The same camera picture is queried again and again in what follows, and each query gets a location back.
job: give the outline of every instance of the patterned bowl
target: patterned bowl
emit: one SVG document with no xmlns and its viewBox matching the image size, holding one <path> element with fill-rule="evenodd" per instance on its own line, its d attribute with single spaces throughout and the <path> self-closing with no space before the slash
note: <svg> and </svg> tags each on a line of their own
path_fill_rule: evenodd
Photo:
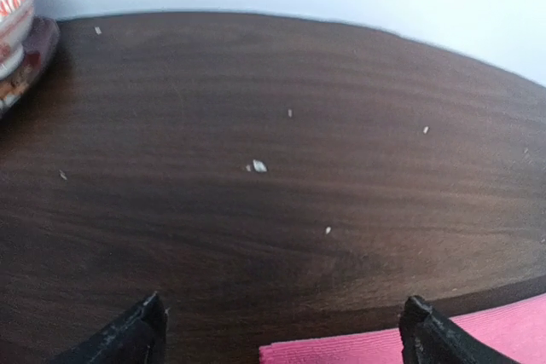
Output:
<svg viewBox="0 0 546 364">
<path fill-rule="evenodd" d="M 34 19 L 34 0 L 0 0 L 0 79 L 6 78 L 25 56 L 22 42 Z"/>
</svg>

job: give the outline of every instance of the debris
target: debris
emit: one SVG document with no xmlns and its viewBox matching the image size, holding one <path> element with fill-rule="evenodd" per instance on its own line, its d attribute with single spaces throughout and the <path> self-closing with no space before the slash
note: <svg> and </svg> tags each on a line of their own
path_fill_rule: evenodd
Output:
<svg viewBox="0 0 546 364">
<path fill-rule="evenodd" d="M 256 172 L 267 172 L 265 164 L 257 159 L 253 159 L 253 167 Z"/>
</svg>

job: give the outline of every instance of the pink fabric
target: pink fabric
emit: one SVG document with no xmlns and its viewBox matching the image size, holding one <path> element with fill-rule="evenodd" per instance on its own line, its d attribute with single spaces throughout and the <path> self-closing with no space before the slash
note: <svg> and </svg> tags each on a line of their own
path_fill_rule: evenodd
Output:
<svg viewBox="0 0 546 364">
<path fill-rule="evenodd" d="M 546 362 L 546 294 L 452 319 L 493 349 L 523 364 Z M 398 329 L 274 343 L 260 348 L 262 364 L 402 363 Z"/>
</svg>

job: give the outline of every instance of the bowl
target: bowl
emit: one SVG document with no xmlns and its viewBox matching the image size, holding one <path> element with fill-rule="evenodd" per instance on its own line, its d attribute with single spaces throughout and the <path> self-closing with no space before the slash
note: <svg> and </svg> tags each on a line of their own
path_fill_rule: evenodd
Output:
<svg viewBox="0 0 546 364">
<path fill-rule="evenodd" d="M 34 0 L 0 0 L 0 79 L 22 62 L 33 19 Z"/>
</svg>

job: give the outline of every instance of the wooden table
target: wooden table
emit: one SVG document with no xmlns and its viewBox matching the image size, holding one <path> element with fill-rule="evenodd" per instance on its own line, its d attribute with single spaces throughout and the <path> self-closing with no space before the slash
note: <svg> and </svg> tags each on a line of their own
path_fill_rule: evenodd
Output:
<svg viewBox="0 0 546 364">
<path fill-rule="evenodd" d="M 546 292 L 540 86 L 260 15 L 73 20 L 61 37 L 0 123 L 4 361 L 67 349 L 153 291 L 173 363 L 395 326 L 414 293 L 461 314 Z"/>
</svg>

